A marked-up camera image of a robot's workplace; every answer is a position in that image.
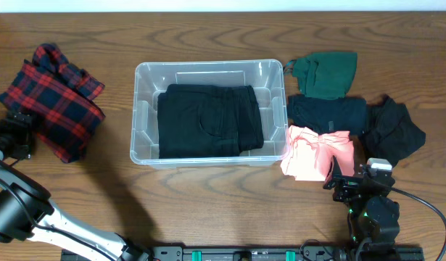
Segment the dark navy garment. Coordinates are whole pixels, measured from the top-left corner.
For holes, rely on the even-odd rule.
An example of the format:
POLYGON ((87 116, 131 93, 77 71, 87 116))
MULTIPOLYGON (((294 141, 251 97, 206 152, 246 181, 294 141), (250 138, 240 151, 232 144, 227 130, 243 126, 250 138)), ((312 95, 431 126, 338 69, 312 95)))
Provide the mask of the dark navy garment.
POLYGON ((366 128, 366 107, 363 98, 325 100, 300 94, 288 97, 286 111, 294 125, 318 134, 349 131, 350 135, 359 136, 366 128))

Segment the red navy plaid shirt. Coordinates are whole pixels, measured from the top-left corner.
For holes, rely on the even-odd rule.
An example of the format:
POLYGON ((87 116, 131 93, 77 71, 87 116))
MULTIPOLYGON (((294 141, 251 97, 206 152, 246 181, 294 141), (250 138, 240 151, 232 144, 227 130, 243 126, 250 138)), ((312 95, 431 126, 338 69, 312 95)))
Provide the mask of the red navy plaid shirt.
POLYGON ((25 60, 0 102, 36 116, 33 131, 64 163, 85 157, 96 128, 105 119, 94 103, 105 85, 80 69, 54 43, 37 47, 25 60))

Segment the black pants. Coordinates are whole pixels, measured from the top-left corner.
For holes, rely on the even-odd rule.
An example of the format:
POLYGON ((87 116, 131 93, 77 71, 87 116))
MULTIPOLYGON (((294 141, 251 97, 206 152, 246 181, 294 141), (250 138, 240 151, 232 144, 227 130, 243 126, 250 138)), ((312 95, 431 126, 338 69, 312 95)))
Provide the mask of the black pants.
POLYGON ((264 145, 251 86, 171 84, 157 98, 159 158, 238 157, 264 145))

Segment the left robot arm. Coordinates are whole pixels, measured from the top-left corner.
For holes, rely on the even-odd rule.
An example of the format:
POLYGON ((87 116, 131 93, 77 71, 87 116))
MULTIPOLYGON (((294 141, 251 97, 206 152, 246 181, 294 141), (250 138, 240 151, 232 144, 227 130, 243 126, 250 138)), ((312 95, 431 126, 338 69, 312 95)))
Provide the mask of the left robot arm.
POLYGON ((0 242, 43 242, 86 260, 152 260, 148 249, 61 210, 42 185, 5 162, 30 159, 32 126, 31 115, 9 111, 0 119, 0 242))

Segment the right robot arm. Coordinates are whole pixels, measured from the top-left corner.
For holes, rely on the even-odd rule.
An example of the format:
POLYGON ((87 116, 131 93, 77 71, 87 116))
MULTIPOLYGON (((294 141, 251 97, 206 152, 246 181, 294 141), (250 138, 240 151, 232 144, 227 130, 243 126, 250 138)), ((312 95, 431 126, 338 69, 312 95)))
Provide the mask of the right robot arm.
POLYGON ((347 225, 351 242, 333 251, 334 260, 396 259, 395 239, 400 232, 400 206, 388 198, 395 180, 392 165, 370 158, 356 176, 342 173, 333 158, 323 188, 333 190, 332 199, 348 208, 347 225))

